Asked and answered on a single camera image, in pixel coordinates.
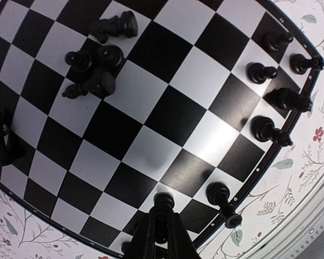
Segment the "black chess pawn corner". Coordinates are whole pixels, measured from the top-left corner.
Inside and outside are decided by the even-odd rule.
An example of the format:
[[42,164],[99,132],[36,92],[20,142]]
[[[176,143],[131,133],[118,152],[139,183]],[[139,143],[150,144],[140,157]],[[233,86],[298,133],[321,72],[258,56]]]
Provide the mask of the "black chess pawn corner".
[[266,48],[273,52],[279,51],[282,47],[289,45],[293,40],[293,34],[288,31],[283,33],[268,33],[264,37]]

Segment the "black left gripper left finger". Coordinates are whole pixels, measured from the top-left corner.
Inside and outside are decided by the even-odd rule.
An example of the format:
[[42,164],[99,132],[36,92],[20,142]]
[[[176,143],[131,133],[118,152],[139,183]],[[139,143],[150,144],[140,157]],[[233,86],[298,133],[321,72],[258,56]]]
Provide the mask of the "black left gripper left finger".
[[165,194],[154,197],[154,206],[141,217],[133,239],[122,245],[123,258],[155,258],[156,242],[165,242]]

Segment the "black chess piece cluster piece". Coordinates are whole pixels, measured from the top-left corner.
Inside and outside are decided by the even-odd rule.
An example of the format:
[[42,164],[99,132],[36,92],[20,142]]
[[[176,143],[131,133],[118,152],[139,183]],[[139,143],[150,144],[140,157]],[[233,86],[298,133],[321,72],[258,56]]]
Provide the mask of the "black chess piece cluster piece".
[[124,60],[124,54],[120,47],[115,45],[104,45],[98,48],[97,55],[103,66],[114,68]]

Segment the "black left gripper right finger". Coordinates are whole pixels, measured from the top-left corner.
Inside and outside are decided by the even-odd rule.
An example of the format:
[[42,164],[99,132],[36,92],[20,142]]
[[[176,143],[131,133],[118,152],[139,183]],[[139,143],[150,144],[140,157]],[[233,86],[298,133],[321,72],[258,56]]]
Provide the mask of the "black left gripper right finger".
[[192,240],[183,225],[180,214],[173,211],[173,197],[165,193],[167,206],[167,258],[171,259],[198,259]]

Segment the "black chess pawn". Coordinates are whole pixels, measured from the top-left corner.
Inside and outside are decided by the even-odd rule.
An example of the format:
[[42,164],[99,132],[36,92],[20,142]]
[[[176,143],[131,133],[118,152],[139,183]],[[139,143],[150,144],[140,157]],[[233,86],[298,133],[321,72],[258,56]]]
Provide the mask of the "black chess pawn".
[[251,121],[251,133],[259,142],[271,141],[281,147],[293,146],[290,135],[276,128],[273,120],[268,117],[255,116]]
[[247,67],[247,76],[255,84],[263,84],[268,79],[275,79],[278,76],[278,71],[273,66],[251,63]]
[[273,101],[277,108],[285,111],[296,110],[305,113],[311,111],[313,107],[310,96],[303,96],[291,88],[275,90]]
[[302,54],[293,54],[290,56],[289,64],[293,72],[303,75],[308,69],[314,69],[316,71],[323,70],[324,59],[321,56],[314,56],[307,59]]
[[225,227],[234,229],[241,225],[242,216],[235,212],[234,206],[229,203],[229,188],[222,182],[210,183],[206,188],[206,197],[212,205],[219,206],[219,214],[225,219]]

